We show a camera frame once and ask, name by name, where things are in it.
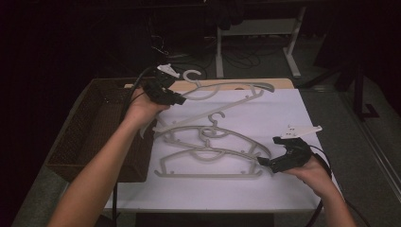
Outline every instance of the black cable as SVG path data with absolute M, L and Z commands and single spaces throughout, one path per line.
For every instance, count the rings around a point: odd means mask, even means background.
M 328 163 L 328 165 L 329 165 L 329 167 L 331 169 L 330 159 L 328 158 L 327 154 L 324 153 L 324 151 L 322 149 L 318 148 L 318 147 L 315 147 L 313 145 L 309 145 L 309 146 L 311 148 L 318 149 L 324 155 L 324 157 L 326 158 L 327 163 Z M 346 198 L 344 198 L 344 200 L 345 200 L 345 203 L 347 203 L 347 205 L 349 207 L 351 207 L 351 209 L 353 209 L 359 215 L 359 217 L 362 219 L 362 221 L 365 223 L 365 225 L 370 227 L 371 225 L 369 224 L 368 220 L 357 210 L 357 208 L 351 202 L 349 202 Z
M 368 220 L 357 210 L 357 208 L 351 202 L 349 202 L 347 199 L 344 199 L 344 200 L 345 200 L 345 203 L 347 203 L 347 205 L 349 207 L 351 207 L 351 209 L 353 209 L 359 215 L 359 217 L 362 219 L 362 221 L 365 223 L 365 225 L 368 227 L 371 227 Z
M 139 83 L 141 82 L 142 78 L 151 70 L 154 70 L 154 66 L 146 68 L 136 79 L 132 87 L 130 88 L 130 91 L 128 92 L 127 96 L 124 98 L 124 103 L 123 103 L 123 109 L 121 110 L 121 115 L 120 115 L 120 123 L 124 120 L 124 117 L 127 113 L 127 110 L 130 106 L 130 104 L 139 96 L 142 94 L 136 96 L 135 98 L 131 99 L 133 92 L 138 88 Z M 114 227 L 117 226 L 117 193 L 118 193 L 118 181 L 114 185 L 113 189 L 113 208 L 112 208 L 112 214 L 113 214 L 113 225 Z
M 138 96 L 136 96 L 135 98 L 133 98 L 130 103 L 132 103 L 136 98 L 138 98 L 139 96 L 143 95 L 144 93 L 145 92 L 143 92 L 143 93 L 139 94 Z
M 179 66 L 176 66 L 177 64 L 178 65 L 194 65 L 194 66 L 197 66 L 197 67 L 199 67 L 203 72 L 204 72 L 204 74 L 205 74 L 205 79 L 208 79 L 208 73 L 207 73 L 207 68 L 212 64 L 212 62 L 213 62 L 213 59 L 214 59 L 214 57 L 213 57 L 213 55 L 212 55 L 212 57 L 210 58 L 210 60 L 209 60 L 209 62 L 207 62 L 207 64 L 205 65 L 205 66 L 202 66 L 202 65 L 200 65 L 200 64 L 196 64 L 196 63 L 192 63 L 192 62 L 170 62 L 171 64 L 175 64 L 175 65 L 172 65 L 171 67 L 172 68 L 174 68 L 174 69 L 180 69 L 180 70 L 182 70 L 183 72 L 186 70 L 186 69 L 184 69 L 184 68 L 181 68 L 181 67 L 179 67 Z
M 330 164 L 330 161 L 328 160 L 327 155 L 323 152 L 322 149 L 320 149 L 320 148 L 318 148 L 318 147 L 315 147 L 315 146 L 313 146 L 313 145 L 309 145 L 309 146 L 310 146 L 311 148 L 318 149 L 318 150 L 321 151 L 322 154 L 325 156 L 325 158 L 326 158 L 326 160 L 327 160 L 327 163 L 324 162 L 324 159 L 323 159 L 321 156 L 319 156 L 318 154 L 315 153 L 315 155 L 314 155 L 314 157 L 317 158 L 318 161 L 322 163 L 322 165 L 326 165 L 326 167 L 325 167 L 324 169 L 327 171 L 327 174 L 328 174 L 328 175 L 330 176 L 330 178 L 331 178 L 331 176 L 332 176 L 332 174 L 331 174 L 331 172 L 332 172 L 332 171 L 331 171 L 331 164 Z M 322 202 L 322 200 L 320 200 L 318 206 L 316 207 L 315 212 L 313 213 L 312 217 L 310 218 L 309 222 L 306 224 L 305 227 L 311 227 L 311 226 L 313 226 L 313 224 L 316 222 L 316 219 L 318 218 L 319 214 L 321 213 L 322 209 L 323 209 L 323 202 Z
M 230 58 L 230 57 L 229 57 L 228 55 L 226 55 L 226 54 L 221 54 L 221 56 L 223 57 L 224 60 L 227 61 L 227 63 L 231 64 L 231 65 L 232 65 L 233 67 L 235 67 L 235 68 L 238 68 L 238 69 L 250 69 L 250 68 L 253 67 L 252 62 L 251 62 L 250 64 L 247 64 L 247 63 L 244 63 L 244 62 L 241 62 L 241 61 L 236 61 L 236 60 Z M 240 64 L 240 65 L 243 65 L 244 67 L 235 65 L 235 64 L 233 64 L 233 62 L 235 62 L 235 63 L 237 63 L 237 64 Z

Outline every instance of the cable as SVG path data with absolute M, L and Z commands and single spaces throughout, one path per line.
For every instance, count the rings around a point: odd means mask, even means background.
M 125 115 L 127 113 L 127 110 L 129 108 L 129 106 L 131 105 L 131 103 L 139 96 L 141 96 L 143 93 L 141 93 L 140 95 L 134 97 L 133 99 L 131 99 L 133 92 L 136 90 L 136 88 L 138 88 L 139 83 L 142 80 L 142 77 L 144 77 L 148 72 L 150 72 L 151 70 L 153 70 L 154 67 L 148 67 L 146 68 L 136 79 L 136 81 L 134 82 L 134 84 L 132 85 L 132 87 L 130 88 L 130 91 L 128 92 L 127 96 L 124 98 L 124 103 L 123 103 L 123 109 L 121 110 L 121 115 L 120 115 L 120 123 L 124 120 Z M 112 213 L 113 213 L 113 225 L 114 227 L 117 226 L 117 193 L 118 193 L 118 181 L 115 183 L 114 185 L 114 189 L 113 189 L 113 208 L 112 208 Z
M 178 64 L 178 65 L 193 65 L 193 66 L 199 67 L 199 68 L 204 72 L 205 79 L 208 79 L 208 74 L 207 74 L 207 70 L 206 70 L 206 69 L 212 64 L 213 59 L 214 59 L 214 56 L 212 55 L 212 57 L 210 58 L 209 62 L 207 62 L 207 64 L 206 64 L 205 66 L 202 66 L 202 65 L 196 64 L 196 63 L 192 63 L 192 62 L 194 62 L 194 61 L 170 62 L 170 63 L 171 63 L 171 64 L 175 64 L 175 65 L 172 65 L 172 66 L 171 66 L 172 68 L 174 68 L 174 69 L 180 69 L 180 70 L 182 70 L 182 72 L 184 72 L 186 69 L 181 68 L 181 67 L 179 67 L 179 66 L 176 66 L 177 64 Z
M 324 155 L 324 157 L 325 157 L 326 160 L 327 160 L 328 166 L 330 167 L 330 170 L 331 170 L 331 163 L 330 163 L 330 160 L 329 160 L 327 154 L 326 154 L 322 149 L 320 149 L 320 148 L 318 148 L 318 147 L 315 147 L 315 146 L 313 146 L 313 145 L 309 145 L 309 146 L 310 146 L 311 148 L 318 149 L 318 150 Z M 368 227 L 370 227 L 371 225 L 369 224 L 368 220 L 357 210 L 357 208 L 356 208 L 351 202 L 349 202 L 346 198 L 344 198 L 344 200 L 345 200 L 345 203 L 347 203 L 347 205 L 348 205 L 349 207 L 351 207 L 351 209 L 353 209 L 353 210 L 359 215 L 359 217 L 362 219 L 362 221 L 365 223 L 365 225 L 368 226 Z
M 322 154 L 325 156 L 327 163 L 324 161 L 324 159 L 317 153 L 314 153 L 314 157 L 318 159 L 319 162 L 321 162 L 322 166 L 324 167 L 324 169 L 326 170 L 327 174 L 330 176 L 330 178 L 332 177 L 332 170 L 331 170 L 331 164 L 330 161 L 328 160 L 327 155 L 323 152 L 322 149 L 315 147 L 313 145 L 309 145 L 311 148 L 315 148 L 318 149 L 319 151 L 322 152 Z M 310 218 L 309 222 L 306 224 L 305 227 L 311 227 L 313 226 L 313 224 L 315 223 L 316 219 L 318 218 L 319 214 L 321 213 L 323 209 L 323 202 L 322 200 L 319 201 L 318 206 L 316 207 L 315 212 L 313 213 L 312 217 Z
M 351 209 L 353 209 L 359 215 L 359 217 L 362 219 L 362 221 L 365 223 L 365 225 L 368 227 L 371 227 L 368 220 L 357 210 L 357 208 L 351 202 L 349 202 L 347 199 L 344 199 L 344 200 L 345 200 L 345 203 L 347 203 L 347 205 L 349 207 L 351 207 Z

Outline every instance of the basket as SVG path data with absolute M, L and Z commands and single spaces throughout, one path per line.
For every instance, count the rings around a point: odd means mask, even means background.
M 134 79 L 94 79 L 64 123 L 46 166 L 72 182 L 117 129 L 125 97 Z M 137 134 L 118 176 L 120 183 L 144 182 L 153 146 L 153 121 L 144 138 Z

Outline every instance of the white sheet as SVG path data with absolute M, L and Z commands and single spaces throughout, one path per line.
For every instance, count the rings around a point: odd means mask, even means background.
M 186 100 L 182 106 L 175 105 L 161 113 L 161 117 L 171 124 L 238 101 L 250 94 L 250 91 L 220 91 L 204 101 Z M 281 156 L 286 151 L 283 146 L 273 143 L 273 136 L 280 135 L 288 125 L 312 126 L 301 96 L 295 89 L 276 90 L 274 93 L 265 91 L 261 97 L 224 113 L 225 118 L 214 117 L 219 127 L 242 133 L 263 144 L 271 151 L 271 158 Z M 204 118 L 192 125 L 211 123 Z M 195 133 L 183 133 L 180 136 L 185 142 L 200 142 Z M 321 147 L 316 133 L 303 136 L 303 139 L 309 145 Z M 228 141 L 212 141 L 211 144 L 213 147 L 231 149 L 243 146 L 239 140 Z M 306 184 L 284 173 L 271 174 L 262 166 L 257 167 L 257 170 L 263 171 L 262 175 L 250 179 L 161 178 L 154 173 L 156 169 L 161 170 L 161 158 L 184 149 L 166 144 L 162 137 L 157 138 L 153 145 L 147 181 L 120 183 L 117 207 L 135 212 L 287 212 L 312 210 L 318 205 L 319 198 Z M 185 165 L 191 170 L 198 169 L 205 173 L 222 169 L 237 173 L 247 170 L 249 166 L 249 162 L 241 162 L 238 158 L 231 160 L 231 156 L 215 164 L 206 164 L 204 168 L 199 161 L 195 161 L 196 165 L 189 165 L 193 161 L 190 159 L 175 159 L 171 168 L 176 173 L 188 170 Z M 111 207 L 112 197 L 105 208 Z

